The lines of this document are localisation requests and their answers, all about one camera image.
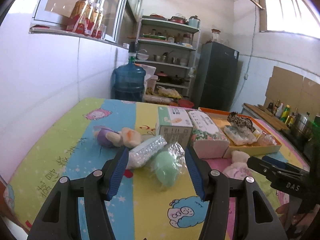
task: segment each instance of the green bottle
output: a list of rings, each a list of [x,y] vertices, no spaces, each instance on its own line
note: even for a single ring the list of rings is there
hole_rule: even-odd
[[[285,122],[287,120],[289,114],[290,114],[290,106],[286,105],[286,107],[280,117],[280,121]]]

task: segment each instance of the blue cartoon sheep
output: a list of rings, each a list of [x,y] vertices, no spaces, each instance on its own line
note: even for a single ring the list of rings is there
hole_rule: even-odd
[[[208,202],[203,202],[198,196],[175,199],[169,205],[168,218],[175,228],[193,227],[202,223],[208,209]]]

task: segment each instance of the green toy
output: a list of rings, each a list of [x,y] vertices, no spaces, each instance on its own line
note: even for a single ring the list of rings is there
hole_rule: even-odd
[[[158,180],[165,187],[172,187],[179,173],[175,158],[168,152],[160,152],[154,160],[154,170]]]

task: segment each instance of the blue water bottle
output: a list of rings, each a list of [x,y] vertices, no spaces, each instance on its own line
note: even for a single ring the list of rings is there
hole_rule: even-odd
[[[129,46],[129,63],[115,69],[115,99],[141,102],[144,94],[146,71],[134,64],[137,55],[137,43]]]

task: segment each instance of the metal screw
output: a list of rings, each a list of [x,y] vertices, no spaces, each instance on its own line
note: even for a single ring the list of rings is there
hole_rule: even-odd
[[[93,175],[96,176],[96,177],[99,177],[99,176],[102,175],[102,171],[96,170],[96,171],[93,172]]]
[[[253,178],[253,177],[250,177],[250,176],[249,176],[249,177],[246,177],[245,179],[246,179],[246,181],[249,182],[249,183],[253,183],[253,182],[254,182],[254,178]]]
[[[67,178],[67,177],[61,177],[61,178],[59,179],[59,181],[60,181],[60,183],[65,183],[65,182],[68,181],[68,178]]]
[[[211,174],[212,176],[219,176],[219,175],[220,175],[220,172],[217,171],[217,170],[212,170],[212,171],[210,172],[210,174]]]

